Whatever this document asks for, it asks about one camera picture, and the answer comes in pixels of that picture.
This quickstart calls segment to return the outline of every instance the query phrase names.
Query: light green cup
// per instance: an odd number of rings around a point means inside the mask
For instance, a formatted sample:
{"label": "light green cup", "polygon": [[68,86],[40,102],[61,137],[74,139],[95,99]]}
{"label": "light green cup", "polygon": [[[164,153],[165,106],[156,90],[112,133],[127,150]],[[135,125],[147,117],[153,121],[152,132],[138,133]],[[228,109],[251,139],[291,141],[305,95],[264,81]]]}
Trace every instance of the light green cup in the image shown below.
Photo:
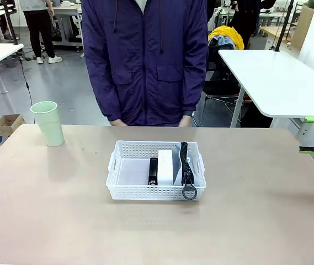
{"label": "light green cup", "polygon": [[30,111],[34,114],[48,146],[59,146],[65,142],[56,102],[38,102],[31,106]]}

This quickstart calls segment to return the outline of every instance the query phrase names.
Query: hand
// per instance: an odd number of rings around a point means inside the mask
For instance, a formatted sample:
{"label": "hand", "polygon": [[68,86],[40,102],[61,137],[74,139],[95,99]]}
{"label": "hand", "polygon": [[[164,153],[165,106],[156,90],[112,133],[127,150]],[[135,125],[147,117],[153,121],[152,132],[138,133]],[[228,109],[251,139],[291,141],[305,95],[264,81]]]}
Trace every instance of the hand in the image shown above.
{"label": "hand", "polygon": [[49,14],[51,15],[51,17],[55,16],[55,12],[52,7],[49,9]]}
{"label": "hand", "polygon": [[122,120],[113,120],[110,122],[112,126],[127,126]]}
{"label": "hand", "polygon": [[190,127],[192,123],[192,117],[191,116],[183,116],[179,123],[179,127]]}

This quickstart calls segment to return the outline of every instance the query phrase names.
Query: beige tabletop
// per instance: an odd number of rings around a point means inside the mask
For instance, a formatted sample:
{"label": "beige tabletop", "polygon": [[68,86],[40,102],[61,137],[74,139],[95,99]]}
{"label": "beige tabletop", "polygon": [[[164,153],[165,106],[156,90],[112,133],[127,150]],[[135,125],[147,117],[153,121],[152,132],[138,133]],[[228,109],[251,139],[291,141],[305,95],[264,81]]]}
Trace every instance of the beige tabletop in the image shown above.
{"label": "beige tabletop", "polygon": [[[0,263],[314,264],[314,161],[279,129],[22,125],[0,147]],[[117,202],[116,140],[197,141],[199,202]]]}
{"label": "beige tabletop", "polygon": [[[268,35],[276,39],[279,39],[282,28],[283,26],[260,26],[260,30],[262,30],[263,32],[267,33]],[[291,37],[288,36],[288,38],[286,38],[286,36],[287,36],[287,31],[284,34],[283,41],[286,43],[291,42]]]}

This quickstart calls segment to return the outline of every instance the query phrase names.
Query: cardboard box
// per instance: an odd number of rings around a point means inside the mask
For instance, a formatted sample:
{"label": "cardboard box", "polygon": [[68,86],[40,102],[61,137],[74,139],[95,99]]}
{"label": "cardboard box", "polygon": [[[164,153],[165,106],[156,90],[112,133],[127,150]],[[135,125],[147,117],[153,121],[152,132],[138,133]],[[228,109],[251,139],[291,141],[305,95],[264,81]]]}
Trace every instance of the cardboard box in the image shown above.
{"label": "cardboard box", "polygon": [[22,115],[4,115],[0,118],[0,144],[3,144],[16,129],[25,124]]}
{"label": "cardboard box", "polygon": [[297,27],[295,29],[295,34],[291,39],[290,47],[297,49],[299,51],[301,50],[306,38],[306,34],[310,27],[313,14],[314,9],[309,8],[307,6],[302,7]]}

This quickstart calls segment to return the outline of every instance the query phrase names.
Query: white plastic basket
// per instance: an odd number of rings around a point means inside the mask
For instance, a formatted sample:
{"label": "white plastic basket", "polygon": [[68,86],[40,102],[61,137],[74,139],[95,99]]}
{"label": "white plastic basket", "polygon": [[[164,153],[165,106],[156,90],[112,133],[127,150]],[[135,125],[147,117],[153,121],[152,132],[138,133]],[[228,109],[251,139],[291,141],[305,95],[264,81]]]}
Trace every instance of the white plastic basket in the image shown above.
{"label": "white plastic basket", "polygon": [[[183,186],[148,185],[150,158],[158,150],[171,150],[180,142],[117,141],[109,161],[107,187],[114,200],[186,200]],[[194,169],[199,200],[206,188],[205,167],[196,142],[188,142],[188,157]]]}

